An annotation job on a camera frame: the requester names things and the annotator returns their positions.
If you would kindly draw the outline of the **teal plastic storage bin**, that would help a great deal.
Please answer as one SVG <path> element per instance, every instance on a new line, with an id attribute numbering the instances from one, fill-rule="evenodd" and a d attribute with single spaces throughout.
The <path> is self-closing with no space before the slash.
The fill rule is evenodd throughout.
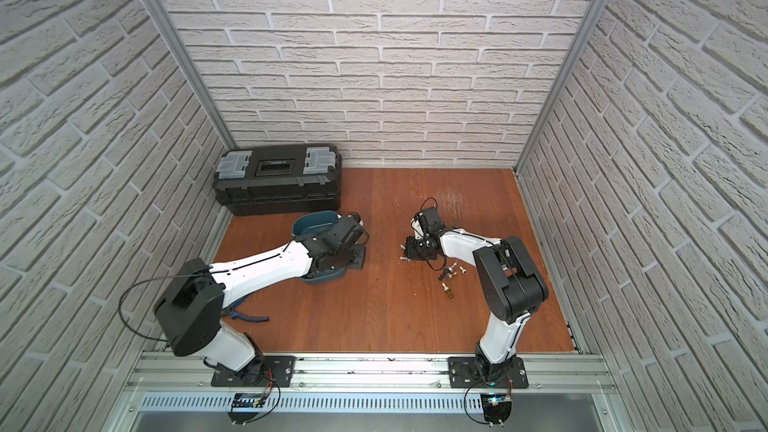
<path id="1" fill-rule="evenodd" d="M 298 218 L 292 226 L 293 239 L 298 241 L 306 235 L 325 232 L 335 225 L 341 216 L 332 210 L 313 212 Z M 301 277 L 309 285 L 320 285 L 341 279 L 348 267 L 327 266 L 317 270 L 314 266 L 310 271 Z"/>

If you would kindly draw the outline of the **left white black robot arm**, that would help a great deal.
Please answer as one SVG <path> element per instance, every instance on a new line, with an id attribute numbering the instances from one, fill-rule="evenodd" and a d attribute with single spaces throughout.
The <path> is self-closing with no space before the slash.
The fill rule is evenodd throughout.
<path id="1" fill-rule="evenodd" d="M 223 312 L 285 280 L 318 285 L 362 269 L 367 238 L 359 214 L 321 211 L 297 219 L 291 241 L 275 249 L 230 262 L 190 260 L 154 306 L 161 338 L 177 357 L 202 356 L 214 370 L 212 386 L 256 386 L 271 377 L 264 355 Z"/>

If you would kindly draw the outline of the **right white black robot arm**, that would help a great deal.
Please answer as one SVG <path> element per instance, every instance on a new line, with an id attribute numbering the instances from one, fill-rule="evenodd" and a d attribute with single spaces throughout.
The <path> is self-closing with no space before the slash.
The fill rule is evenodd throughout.
<path id="1" fill-rule="evenodd" d="M 500 384 L 518 377 L 517 345 L 532 315 L 548 298 L 549 289 L 528 249 L 517 236 L 488 238 L 462 228 L 449 228 L 435 207 L 419 211 L 411 221 L 405 257 L 426 263 L 444 257 L 473 266 L 490 316 L 470 366 L 472 383 Z"/>

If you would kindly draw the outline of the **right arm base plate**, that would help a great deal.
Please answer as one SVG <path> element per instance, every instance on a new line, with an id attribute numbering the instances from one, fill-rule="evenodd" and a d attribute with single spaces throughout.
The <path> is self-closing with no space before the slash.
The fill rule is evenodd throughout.
<path id="1" fill-rule="evenodd" d="M 514 355 L 492 364 L 481 356 L 452 356 L 447 358 L 450 386 L 467 389 L 470 386 L 523 390 L 529 387 L 523 360 Z"/>

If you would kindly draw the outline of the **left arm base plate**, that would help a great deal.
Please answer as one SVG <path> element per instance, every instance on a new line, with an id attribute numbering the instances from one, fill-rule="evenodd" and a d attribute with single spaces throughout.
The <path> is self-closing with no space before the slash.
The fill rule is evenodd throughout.
<path id="1" fill-rule="evenodd" d="M 224 366 L 214 367 L 212 387 L 265 387 L 270 382 L 289 387 L 293 377 L 296 357 L 291 355 L 266 355 L 256 357 L 240 371 Z"/>

